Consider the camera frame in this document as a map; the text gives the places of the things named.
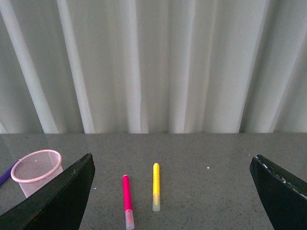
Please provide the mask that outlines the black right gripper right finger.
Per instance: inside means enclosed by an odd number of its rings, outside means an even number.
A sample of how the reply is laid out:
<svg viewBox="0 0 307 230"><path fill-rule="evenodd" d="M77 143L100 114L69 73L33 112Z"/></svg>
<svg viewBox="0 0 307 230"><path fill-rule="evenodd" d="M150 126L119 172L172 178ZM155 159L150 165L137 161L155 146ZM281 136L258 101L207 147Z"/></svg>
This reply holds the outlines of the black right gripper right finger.
<svg viewBox="0 0 307 230"><path fill-rule="evenodd" d="M262 155L250 167L258 195L275 230L307 228L307 183Z"/></svg>

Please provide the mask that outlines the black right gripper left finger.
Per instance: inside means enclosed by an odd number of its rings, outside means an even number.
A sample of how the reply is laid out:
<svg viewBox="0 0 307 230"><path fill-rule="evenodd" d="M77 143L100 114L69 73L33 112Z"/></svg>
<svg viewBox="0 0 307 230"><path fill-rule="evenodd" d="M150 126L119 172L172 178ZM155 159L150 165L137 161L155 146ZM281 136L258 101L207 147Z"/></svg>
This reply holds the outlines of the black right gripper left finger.
<svg viewBox="0 0 307 230"><path fill-rule="evenodd" d="M2 230L77 230L95 174L93 156L85 154L0 217Z"/></svg>

